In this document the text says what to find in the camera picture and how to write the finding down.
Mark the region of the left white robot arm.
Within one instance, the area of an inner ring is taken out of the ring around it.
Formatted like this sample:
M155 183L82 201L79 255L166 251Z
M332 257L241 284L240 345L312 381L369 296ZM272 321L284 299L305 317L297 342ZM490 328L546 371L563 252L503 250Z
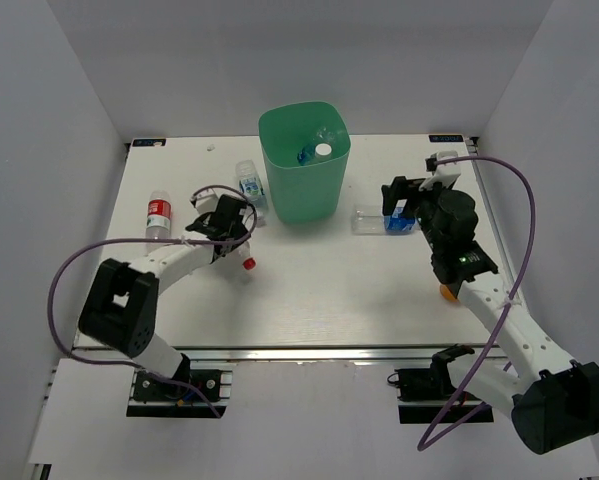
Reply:
M103 261L78 320L80 333L156 375L156 387L178 399L190 387L190 360L155 333L159 297L196 270L236 254L255 265L248 240L255 207L240 197L195 198L198 217L183 234L131 262Z

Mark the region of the bottle red label upright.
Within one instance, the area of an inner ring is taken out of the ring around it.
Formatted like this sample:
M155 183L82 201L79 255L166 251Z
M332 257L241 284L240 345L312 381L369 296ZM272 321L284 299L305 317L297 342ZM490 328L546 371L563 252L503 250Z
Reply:
M166 239L170 237L172 223L172 202L164 190L151 193L147 204L145 234L148 239Z

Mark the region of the orange juice bottle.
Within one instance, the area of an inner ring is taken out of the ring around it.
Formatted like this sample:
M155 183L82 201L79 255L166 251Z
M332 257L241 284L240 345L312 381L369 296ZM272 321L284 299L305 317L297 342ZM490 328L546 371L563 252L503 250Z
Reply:
M457 303L458 302L456 296L452 293L452 291L448 288L447 285L440 284L439 285L439 292L440 292L441 296L446 301L451 302L451 303Z

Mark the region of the bottle green blue label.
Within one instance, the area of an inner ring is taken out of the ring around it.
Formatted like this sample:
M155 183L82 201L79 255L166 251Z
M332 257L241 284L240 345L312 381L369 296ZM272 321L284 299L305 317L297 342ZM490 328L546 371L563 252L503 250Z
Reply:
M240 191L248 198L256 209L256 225L258 227L265 226L266 217L269 211L268 201L254 162L252 160L238 162L235 166L235 175Z

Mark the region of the crushed bottle red label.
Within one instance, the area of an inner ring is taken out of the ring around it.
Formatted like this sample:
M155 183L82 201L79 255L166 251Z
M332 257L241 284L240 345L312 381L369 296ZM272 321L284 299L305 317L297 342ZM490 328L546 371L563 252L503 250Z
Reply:
M250 271L257 265L251 253L250 243L242 243L218 262L220 267L228 272Z

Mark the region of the crushed bottle blue label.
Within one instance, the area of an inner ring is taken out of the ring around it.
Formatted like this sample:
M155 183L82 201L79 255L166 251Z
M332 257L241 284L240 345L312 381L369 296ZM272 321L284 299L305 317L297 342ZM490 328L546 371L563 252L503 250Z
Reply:
M334 145L336 140L336 133L326 127L321 127L315 131L312 137L307 143L301 148L297 154L297 162L300 166L308 166L313 164L322 163L333 158ZM314 148L319 143L328 143L332 147L332 154L329 158L320 160L314 156Z

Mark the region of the green plastic bin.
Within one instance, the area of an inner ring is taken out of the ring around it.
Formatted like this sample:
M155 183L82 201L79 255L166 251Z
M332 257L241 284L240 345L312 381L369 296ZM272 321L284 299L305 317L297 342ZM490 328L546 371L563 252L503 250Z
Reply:
M297 154L316 130L336 133L331 160L300 166ZM351 149L338 110L321 101L302 102L265 112L258 121L269 192L277 217L286 224L332 215L338 206Z

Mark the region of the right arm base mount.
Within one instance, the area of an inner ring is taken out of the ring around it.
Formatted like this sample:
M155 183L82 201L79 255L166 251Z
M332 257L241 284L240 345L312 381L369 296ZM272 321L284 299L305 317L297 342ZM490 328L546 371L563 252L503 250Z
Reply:
M386 378L387 384L398 391L401 425L423 425L434 420L455 391L449 380L447 365L465 355L474 356L475 350L466 345L453 345L434 354L428 367L396 369ZM477 412L467 420L468 423L493 423L492 409L480 408L480 403L481 400L471 393L462 393L443 417L442 424L452 424L473 409Z

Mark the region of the clear bottle blue label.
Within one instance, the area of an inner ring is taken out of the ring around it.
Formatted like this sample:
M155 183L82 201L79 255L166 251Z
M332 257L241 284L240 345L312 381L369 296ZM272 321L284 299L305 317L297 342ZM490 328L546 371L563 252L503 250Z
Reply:
M400 236L408 235L418 228L415 219L401 216L403 202L398 203L391 215L382 213L381 205L361 205L354 207L351 229L355 235Z

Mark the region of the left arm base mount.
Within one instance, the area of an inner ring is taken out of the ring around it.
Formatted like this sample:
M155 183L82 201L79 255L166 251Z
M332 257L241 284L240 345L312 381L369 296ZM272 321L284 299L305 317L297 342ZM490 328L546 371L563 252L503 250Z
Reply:
M126 407L129 418L219 419L228 406L233 369L226 362L192 361L176 384L144 370L134 372Z

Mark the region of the aluminium frame rail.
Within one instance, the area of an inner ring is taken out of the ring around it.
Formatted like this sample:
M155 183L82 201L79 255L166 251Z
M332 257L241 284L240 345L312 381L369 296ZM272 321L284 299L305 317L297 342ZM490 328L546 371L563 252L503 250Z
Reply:
M388 346L388 347L336 347L325 346L286 348L180 348L193 361L406 361L427 360L448 345Z

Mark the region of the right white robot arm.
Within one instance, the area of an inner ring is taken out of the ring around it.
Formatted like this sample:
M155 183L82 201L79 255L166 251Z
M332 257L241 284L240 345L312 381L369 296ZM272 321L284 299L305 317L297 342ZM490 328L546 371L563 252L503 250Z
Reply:
M473 348L455 345L433 356L432 390L451 399L466 388L507 416L535 454L599 433L599 366L578 362L509 299L496 263L475 239L473 198L452 184L404 176L381 193L385 214L404 204L402 217L419 224L430 246L435 276L494 335L514 369L480 366Z

